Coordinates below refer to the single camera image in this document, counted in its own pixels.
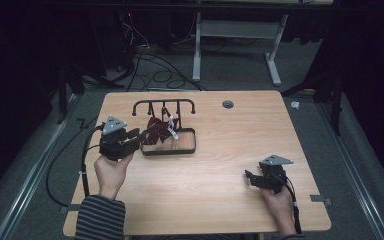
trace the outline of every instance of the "metal bracket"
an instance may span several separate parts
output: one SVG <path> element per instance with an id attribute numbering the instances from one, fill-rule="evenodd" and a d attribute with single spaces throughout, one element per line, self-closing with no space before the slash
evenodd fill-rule
<path id="1" fill-rule="evenodd" d="M 312 202 L 323 202 L 325 206 L 332 206 L 333 202 L 330 198 L 325 198 L 323 195 L 310 195 Z"/>
<path id="2" fill-rule="evenodd" d="M 80 210 L 81 204 L 70 204 L 68 207 L 62 207 L 60 209 L 60 213 L 67 214 L 68 212 L 75 211 L 78 212 Z"/>
<path id="3" fill-rule="evenodd" d="M 270 157 L 264 160 L 261 160 L 260 163 L 264 165 L 274 166 L 274 165 L 292 164 L 294 163 L 294 161 L 283 158 L 283 157 L 279 157 L 277 155 L 271 155 Z"/>
<path id="4" fill-rule="evenodd" d="M 103 135 L 110 134 L 112 132 L 118 131 L 127 126 L 127 123 L 121 121 L 113 116 L 108 116 L 107 122 L 105 123 L 104 129 L 102 130 Z"/>

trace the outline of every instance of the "striped shirt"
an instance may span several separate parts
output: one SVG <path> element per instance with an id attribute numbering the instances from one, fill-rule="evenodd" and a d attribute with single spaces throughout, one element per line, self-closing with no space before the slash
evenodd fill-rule
<path id="1" fill-rule="evenodd" d="M 125 215 L 123 202 L 88 196 L 79 210 L 75 239 L 123 239 Z"/>

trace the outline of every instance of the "table top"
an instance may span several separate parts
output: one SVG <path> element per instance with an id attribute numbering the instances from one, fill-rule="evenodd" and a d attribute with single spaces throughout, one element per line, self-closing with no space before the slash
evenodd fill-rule
<path id="1" fill-rule="evenodd" d="M 190 103 L 181 103 L 181 119 L 184 128 L 195 130 L 196 151 L 162 156 L 144 156 L 136 151 L 117 196 L 126 204 L 126 235 L 276 231 L 259 189 L 250 186 L 244 174 L 246 169 L 261 175 L 258 162 L 271 155 L 294 161 L 284 170 L 295 187 L 302 229 L 330 228 L 324 204 L 310 199 L 319 191 L 279 92 L 109 93 L 97 122 L 105 122 L 112 115 L 127 122 L 126 130 L 145 130 L 150 118 L 148 104 L 139 104 L 137 115 L 132 116 L 134 104 L 161 99 L 190 99 L 195 103 L 195 114 Z M 226 100 L 233 108 L 223 107 Z M 161 107 L 154 104 L 156 114 Z M 166 107 L 176 116 L 175 103 Z M 91 145 L 98 144 L 99 138 L 98 131 Z M 91 194 L 98 193 L 93 169 L 98 156 L 98 148 L 94 148 L 86 157 Z M 83 199 L 79 178 L 72 204 Z M 74 235 L 76 219 L 77 212 L 68 213 L 66 235 Z"/>

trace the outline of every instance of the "human hand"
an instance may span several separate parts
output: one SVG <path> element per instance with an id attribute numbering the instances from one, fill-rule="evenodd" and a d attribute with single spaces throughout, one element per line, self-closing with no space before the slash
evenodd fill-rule
<path id="1" fill-rule="evenodd" d="M 266 200 L 270 213 L 276 220 L 280 237 L 296 234 L 294 220 L 292 218 L 292 196 L 283 186 L 281 191 L 274 194 L 273 190 L 260 188 Z"/>
<path id="2" fill-rule="evenodd" d="M 121 161 L 111 161 L 101 155 L 94 164 L 99 182 L 99 195 L 114 200 L 126 179 L 127 166 L 133 159 L 133 153 Z"/>

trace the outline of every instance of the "hole in table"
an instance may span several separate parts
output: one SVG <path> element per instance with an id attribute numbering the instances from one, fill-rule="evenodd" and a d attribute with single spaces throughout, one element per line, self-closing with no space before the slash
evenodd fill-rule
<path id="1" fill-rule="evenodd" d="M 224 108 L 230 109 L 230 108 L 233 108 L 233 106 L 234 106 L 234 104 L 230 100 L 226 100 L 226 101 L 223 102 L 223 107 Z"/>

